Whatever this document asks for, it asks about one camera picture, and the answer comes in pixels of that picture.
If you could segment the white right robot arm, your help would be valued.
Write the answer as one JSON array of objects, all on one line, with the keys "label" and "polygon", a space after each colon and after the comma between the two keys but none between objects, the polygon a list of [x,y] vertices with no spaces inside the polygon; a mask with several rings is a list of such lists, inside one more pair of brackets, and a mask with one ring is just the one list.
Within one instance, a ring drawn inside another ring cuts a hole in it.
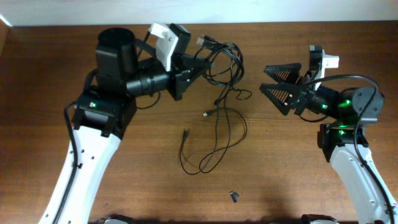
[{"label": "white right robot arm", "polygon": [[284,115],[304,110],[333,118],[321,123],[318,147],[343,181],[359,223],[397,223],[397,202],[374,165],[365,129],[377,123],[385,96],[372,78],[300,76],[300,63],[268,65],[273,83],[259,89]]}]

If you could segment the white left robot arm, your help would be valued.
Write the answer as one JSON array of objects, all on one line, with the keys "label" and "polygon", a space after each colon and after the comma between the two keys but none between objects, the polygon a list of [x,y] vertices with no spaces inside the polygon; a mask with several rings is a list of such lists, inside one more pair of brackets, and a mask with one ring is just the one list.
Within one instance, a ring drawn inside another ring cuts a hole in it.
[{"label": "white left robot arm", "polygon": [[178,24],[154,23],[154,46],[122,27],[102,31],[96,68],[65,116],[70,144],[42,223],[87,223],[104,172],[137,111],[140,96],[167,91],[181,100],[211,66],[186,53],[191,34]]}]

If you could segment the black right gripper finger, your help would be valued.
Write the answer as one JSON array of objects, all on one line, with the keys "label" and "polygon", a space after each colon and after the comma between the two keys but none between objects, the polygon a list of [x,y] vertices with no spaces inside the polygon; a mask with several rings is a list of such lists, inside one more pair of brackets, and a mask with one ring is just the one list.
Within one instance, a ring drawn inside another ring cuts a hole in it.
[{"label": "black right gripper finger", "polygon": [[284,116],[298,108],[306,94],[301,85],[292,84],[263,83],[259,89]]},{"label": "black right gripper finger", "polygon": [[299,79],[301,63],[289,63],[284,65],[266,65],[264,73],[270,76],[278,84],[296,84]]}]

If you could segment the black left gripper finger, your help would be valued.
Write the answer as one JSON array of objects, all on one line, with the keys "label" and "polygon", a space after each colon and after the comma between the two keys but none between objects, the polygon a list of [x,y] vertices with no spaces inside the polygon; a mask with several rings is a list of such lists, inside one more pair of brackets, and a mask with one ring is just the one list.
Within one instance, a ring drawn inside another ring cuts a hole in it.
[{"label": "black left gripper finger", "polygon": [[187,88],[199,77],[199,74],[193,74],[191,71],[186,70],[175,76],[175,99],[181,100],[183,93]]},{"label": "black left gripper finger", "polygon": [[181,70],[189,70],[193,74],[199,75],[208,71],[212,66],[212,63],[207,59],[198,58],[187,54],[179,55],[178,62],[180,63]]}]

